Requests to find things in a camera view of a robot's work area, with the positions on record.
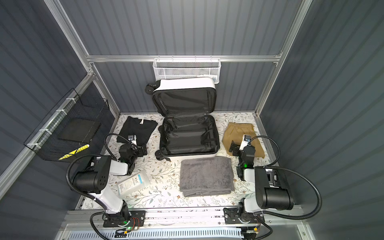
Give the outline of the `tan shorts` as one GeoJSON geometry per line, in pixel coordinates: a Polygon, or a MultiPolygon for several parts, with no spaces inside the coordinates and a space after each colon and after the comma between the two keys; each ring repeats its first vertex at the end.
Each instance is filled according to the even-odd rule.
{"type": "MultiPolygon", "coordinates": [[[[232,156],[232,153],[229,151],[232,142],[236,145],[240,145],[244,139],[244,135],[251,136],[252,138],[256,136],[254,126],[252,124],[238,124],[232,122],[228,124],[222,139],[222,143],[228,155],[232,156]]],[[[256,149],[256,158],[264,158],[266,156],[265,151],[258,139],[253,140],[251,145],[256,149]]]]}

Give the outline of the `white hard-shell suitcase black lining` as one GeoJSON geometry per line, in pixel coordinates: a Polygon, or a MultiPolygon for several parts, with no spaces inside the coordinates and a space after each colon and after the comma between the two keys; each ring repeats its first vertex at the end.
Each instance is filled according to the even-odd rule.
{"type": "Polygon", "coordinates": [[[209,77],[159,80],[147,84],[158,113],[164,118],[159,126],[158,161],[210,158],[220,149],[215,118],[217,90],[209,77]]]}

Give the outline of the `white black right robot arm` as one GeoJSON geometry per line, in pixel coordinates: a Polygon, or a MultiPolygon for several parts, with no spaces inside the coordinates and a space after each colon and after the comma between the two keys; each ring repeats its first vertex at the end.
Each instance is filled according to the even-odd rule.
{"type": "Polygon", "coordinates": [[[230,153],[238,157],[237,175],[244,182],[254,184],[255,196],[243,198],[238,205],[236,217],[242,223],[255,220],[259,210],[292,210],[294,199],[291,196],[286,175],[283,171],[254,166],[253,146],[231,144],[230,153]]]}

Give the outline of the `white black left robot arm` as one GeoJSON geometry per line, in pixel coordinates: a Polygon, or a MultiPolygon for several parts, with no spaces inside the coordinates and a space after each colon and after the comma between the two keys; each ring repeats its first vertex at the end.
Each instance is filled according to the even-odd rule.
{"type": "Polygon", "coordinates": [[[91,199],[103,208],[100,213],[103,227],[121,227],[132,230],[142,227],[145,211],[131,210],[123,200],[127,195],[147,187],[150,183],[145,172],[139,172],[117,184],[115,193],[108,185],[110,175],[125,175],[129,166],[112,156],[88,154],[74,159],[67,168],[66,181],[70,189],[91,199]]]}

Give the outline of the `grey towel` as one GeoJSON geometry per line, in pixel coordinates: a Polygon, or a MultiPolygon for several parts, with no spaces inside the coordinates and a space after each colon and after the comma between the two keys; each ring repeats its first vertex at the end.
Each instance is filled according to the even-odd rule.
{"type": "Polygon", "coordinates": [[[179,187],[184,197],[230,194],[235,190],[231,159],[216,156],[182,161],[179,187]]]}

